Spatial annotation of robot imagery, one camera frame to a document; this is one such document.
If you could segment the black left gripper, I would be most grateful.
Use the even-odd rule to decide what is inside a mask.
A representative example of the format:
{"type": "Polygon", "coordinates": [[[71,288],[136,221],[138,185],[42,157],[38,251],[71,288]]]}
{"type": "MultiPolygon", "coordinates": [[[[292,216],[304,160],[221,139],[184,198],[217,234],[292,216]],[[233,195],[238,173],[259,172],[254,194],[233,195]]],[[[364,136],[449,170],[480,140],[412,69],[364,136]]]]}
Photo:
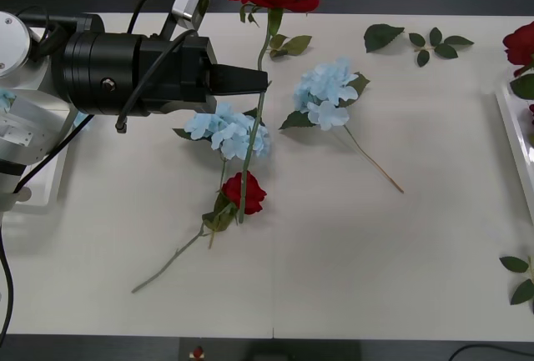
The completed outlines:
{"type": "Polygon", "coordinates": [[[268,73],[215,64],[210,40],[191,34],[151,75],[137,100],[137,114],[168,114],[178,110],[213,113],[215,96],[262,93],[268,73]]]}

